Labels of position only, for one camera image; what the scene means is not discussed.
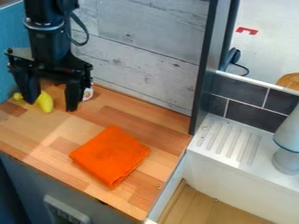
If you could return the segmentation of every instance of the orange cloth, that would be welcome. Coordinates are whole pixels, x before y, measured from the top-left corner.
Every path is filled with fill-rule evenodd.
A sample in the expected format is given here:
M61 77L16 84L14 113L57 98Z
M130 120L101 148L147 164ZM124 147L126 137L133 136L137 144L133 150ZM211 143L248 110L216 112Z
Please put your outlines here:
M98 136L70 154L70 158L110 188L120 184L150 153L115 126L109 126Z

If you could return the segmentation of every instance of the black cable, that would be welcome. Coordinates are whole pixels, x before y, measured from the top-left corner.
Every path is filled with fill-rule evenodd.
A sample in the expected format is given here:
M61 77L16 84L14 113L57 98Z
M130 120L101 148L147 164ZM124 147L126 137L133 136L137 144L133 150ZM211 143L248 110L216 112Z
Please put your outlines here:
M243 68L246 71L246 73L241 74L240 76L247 76L250 73L250 70L247 67L239 65L239 64L236 64L236 63L232 63L232 64L235 65L235 66L237 66L237 67L241 67L241 68Z
M88 40L89 40L89 32L87 27L83 24L83 22L73 13L71 12L69 14L70 18L73 19L73 21L79 26L81 27L81 29L83 30L83 32L86 33L87 38L85 41L83 42L78 42L77 40L73 39L70 35L70 33L68 33L68 31L66 31L66 36L70 39L70 41L75 44L76 46L84 46L85 44L87 44Z

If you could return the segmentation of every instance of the yellow toy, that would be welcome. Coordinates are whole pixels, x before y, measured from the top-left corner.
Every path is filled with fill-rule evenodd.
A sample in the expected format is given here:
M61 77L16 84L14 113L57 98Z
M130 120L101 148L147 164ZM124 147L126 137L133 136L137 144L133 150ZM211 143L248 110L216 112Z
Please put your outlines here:
M15 93L13 95L13 99L16 101L22 101L23 96L20 93ZM44 90L42 90L38 99L34 102L34 105L38 105L44 112L50 113L53 110L53 98Z

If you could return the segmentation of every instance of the white drying board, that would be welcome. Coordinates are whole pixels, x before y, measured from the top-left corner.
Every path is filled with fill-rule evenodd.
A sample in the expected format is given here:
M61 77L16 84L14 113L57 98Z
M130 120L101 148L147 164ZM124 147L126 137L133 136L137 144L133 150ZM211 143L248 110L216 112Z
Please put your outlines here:
M275 223L299 223L299 176L271 164L273 134L208 115L188 147L184 178L213 198Z

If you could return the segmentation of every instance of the black robotic gripper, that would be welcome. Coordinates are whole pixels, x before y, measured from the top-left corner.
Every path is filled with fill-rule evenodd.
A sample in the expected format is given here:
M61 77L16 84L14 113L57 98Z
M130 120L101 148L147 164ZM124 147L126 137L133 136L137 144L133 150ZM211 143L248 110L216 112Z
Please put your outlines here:
M29 33L30 48L8 48L8 68L24 99L33 104L41 93L40 80L66 84L66 111L74 111L82 101L84 90L92 85L93 66L76 58L71 43L83 46L89 34L73 14L78 0L25 0L24 26ZM86 33L87 40L72 39L70 19Z

